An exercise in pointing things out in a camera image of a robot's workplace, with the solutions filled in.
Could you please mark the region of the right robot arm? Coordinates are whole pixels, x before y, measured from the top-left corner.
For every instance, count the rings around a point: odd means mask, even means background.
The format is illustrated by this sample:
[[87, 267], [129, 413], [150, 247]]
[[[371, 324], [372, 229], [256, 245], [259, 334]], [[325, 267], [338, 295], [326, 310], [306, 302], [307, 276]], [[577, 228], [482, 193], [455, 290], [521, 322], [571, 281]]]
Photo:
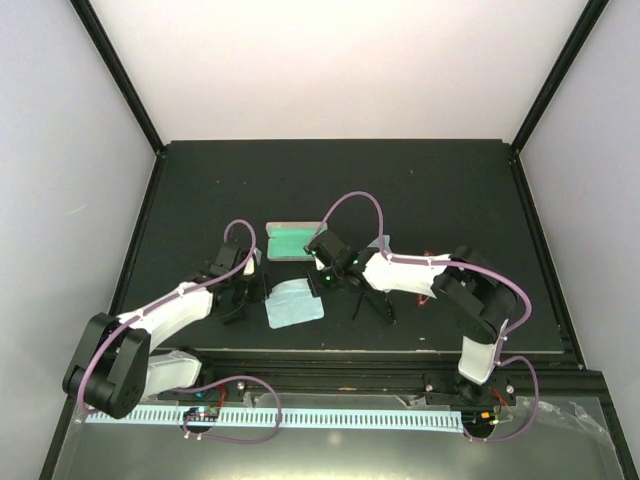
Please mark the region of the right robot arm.
[[462, 405], [478, 405], [488, 395], [516, 295], [486, 274], [484, 266], [468, 263], [481, 258], [477, 252], [462, 247], [452, 255], [419, 257], [372, 246], [355, 250], [328, 230], [315, 236], [304, 251], [316, 264], [317, 272], [307, 275], [312, 294], [355, 294], [353, 318], [366, 303], [385, 322], [395, 324], [393, 291], [442, 303], [462, 334], [462, 349], [453, 384], [432, 393]]

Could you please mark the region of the light blue cleaning cloth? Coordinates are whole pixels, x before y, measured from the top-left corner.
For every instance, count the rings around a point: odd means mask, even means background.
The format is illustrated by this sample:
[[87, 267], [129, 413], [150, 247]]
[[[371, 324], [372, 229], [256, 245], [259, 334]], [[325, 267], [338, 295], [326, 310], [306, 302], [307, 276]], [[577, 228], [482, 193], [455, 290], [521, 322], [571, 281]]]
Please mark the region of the light blue cleaning cloth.
[[303, 278], [278, 283], [264, 305], [269, 327], [273, 330], [324, 317], [321, 298], [313, 295], [308, 280]]

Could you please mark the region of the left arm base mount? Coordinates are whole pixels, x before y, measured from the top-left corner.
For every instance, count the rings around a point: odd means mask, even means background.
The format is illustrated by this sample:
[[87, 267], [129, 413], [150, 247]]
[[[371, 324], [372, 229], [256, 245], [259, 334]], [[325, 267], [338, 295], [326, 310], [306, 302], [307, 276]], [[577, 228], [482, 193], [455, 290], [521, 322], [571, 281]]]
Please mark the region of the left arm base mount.
[[233, 380], [198, 392], [167, 391], [158, 394], [157, 399], [176, 402], [179, 407], [183, 407], [180, 428], [185, 431], [186, 438], [195, 437], [200, 440], [210, 433], [224, 407], [242, 399], [246, 387], [246, 380]]

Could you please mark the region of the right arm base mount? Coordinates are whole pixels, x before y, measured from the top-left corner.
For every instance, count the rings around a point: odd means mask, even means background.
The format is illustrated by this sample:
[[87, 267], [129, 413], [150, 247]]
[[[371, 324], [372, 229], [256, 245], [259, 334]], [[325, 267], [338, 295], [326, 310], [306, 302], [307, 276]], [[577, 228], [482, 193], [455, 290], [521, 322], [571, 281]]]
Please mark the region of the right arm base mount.
[[478, 385], [457, 372], [431, 371], [423, 383], [426, 403], [458, 411], [463, 429], [473, 437], [486, 440], [496, 426], [514, 419], [514, 388], [505, 374], [494, 372]]

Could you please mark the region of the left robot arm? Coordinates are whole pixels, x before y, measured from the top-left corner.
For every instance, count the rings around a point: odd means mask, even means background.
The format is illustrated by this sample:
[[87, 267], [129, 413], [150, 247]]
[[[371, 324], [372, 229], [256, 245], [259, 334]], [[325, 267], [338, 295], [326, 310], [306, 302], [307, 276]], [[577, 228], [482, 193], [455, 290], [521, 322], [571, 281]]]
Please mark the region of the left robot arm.
[[94, 315], [65, 372], [63, 391], [115, 419], [169, 390], [182, 389], [193, 399], [207, 397], [215, 376], [195, 351], [154, 351], [210, 315], [231, 322], [243, 316], [248, 304], [264, 299], [260, 263], [259, 249], [226, 242], [213, 262], [159, 299], [118, 316]]

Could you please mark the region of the grey glasses case green lining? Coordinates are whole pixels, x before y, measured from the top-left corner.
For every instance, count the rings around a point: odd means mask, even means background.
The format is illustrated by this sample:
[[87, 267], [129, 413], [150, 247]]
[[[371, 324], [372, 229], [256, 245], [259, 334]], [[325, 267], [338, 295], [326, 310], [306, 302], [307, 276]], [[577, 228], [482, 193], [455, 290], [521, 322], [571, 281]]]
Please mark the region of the grey glasses case green lining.
[[267, 222], [267, 258], [274, 262], [312, 261], [305, 247], [326, 226], [319, 222]]

